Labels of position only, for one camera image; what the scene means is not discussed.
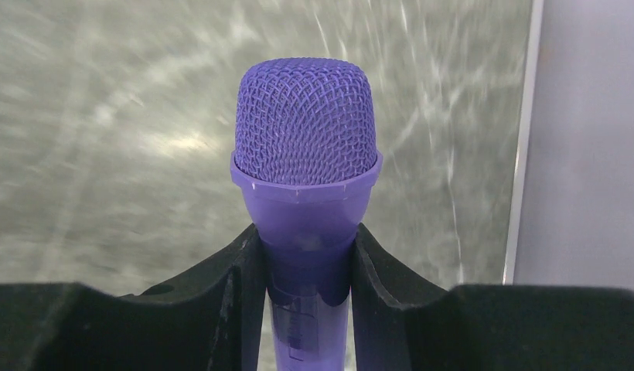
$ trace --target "microphone grille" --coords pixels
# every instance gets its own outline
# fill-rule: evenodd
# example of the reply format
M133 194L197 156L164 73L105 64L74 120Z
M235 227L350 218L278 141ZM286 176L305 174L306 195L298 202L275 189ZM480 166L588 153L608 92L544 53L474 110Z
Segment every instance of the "microphone grille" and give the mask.
M265 182L340 182L377 160L370 84L348 62L285 58L251 67L236 122L235 165Z

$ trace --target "marble surface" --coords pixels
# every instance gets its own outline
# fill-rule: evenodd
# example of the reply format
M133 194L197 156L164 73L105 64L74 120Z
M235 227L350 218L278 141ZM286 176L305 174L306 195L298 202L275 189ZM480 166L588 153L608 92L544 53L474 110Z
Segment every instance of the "marble surface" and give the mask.
M378 240L443 287L500 282L529 14L530 0L0 0L0 282L140 293L230 242L249 223L228 172L237 85L281 56L370 78ZM265 322L262 370L270 336Z

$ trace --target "microphone body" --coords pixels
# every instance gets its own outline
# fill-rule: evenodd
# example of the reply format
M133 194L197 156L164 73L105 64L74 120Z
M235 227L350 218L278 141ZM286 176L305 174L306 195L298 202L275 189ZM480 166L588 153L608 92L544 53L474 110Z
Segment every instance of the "microphone body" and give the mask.
M369 84L346 62L272 60L238 98L230 171L264 245L277 368L343 370L351 246L382 164Z

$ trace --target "purple microphone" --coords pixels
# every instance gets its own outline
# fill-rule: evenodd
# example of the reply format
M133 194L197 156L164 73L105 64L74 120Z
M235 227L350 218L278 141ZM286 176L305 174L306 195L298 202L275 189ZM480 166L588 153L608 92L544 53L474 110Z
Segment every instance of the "purple microphone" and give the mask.
M244 74L230 173L268 260L279 370L344 369L351 246L381 162L359 67L287 58Z

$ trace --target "mesh grille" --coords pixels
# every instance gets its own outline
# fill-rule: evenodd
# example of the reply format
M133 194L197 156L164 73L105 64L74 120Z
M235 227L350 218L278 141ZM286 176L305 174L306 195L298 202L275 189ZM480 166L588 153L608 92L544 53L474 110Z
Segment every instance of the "mesh grille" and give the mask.
M325 58L251 67L237 95L235 165L265 182L313 186L377 160L372 93L357 66Z

